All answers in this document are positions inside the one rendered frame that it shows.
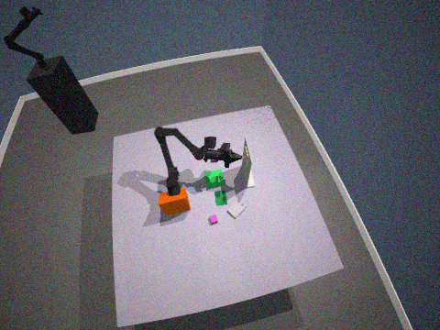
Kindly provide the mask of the green square zone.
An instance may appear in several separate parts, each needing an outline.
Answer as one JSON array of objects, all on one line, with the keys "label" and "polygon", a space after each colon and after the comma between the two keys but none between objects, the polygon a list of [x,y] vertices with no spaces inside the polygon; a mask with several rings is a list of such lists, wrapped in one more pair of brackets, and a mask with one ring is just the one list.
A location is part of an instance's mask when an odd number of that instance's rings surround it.
[{"label": "green square zone", "polygon": [[204,173],[207,189],[226,185],[222,170],[213,170]]}]

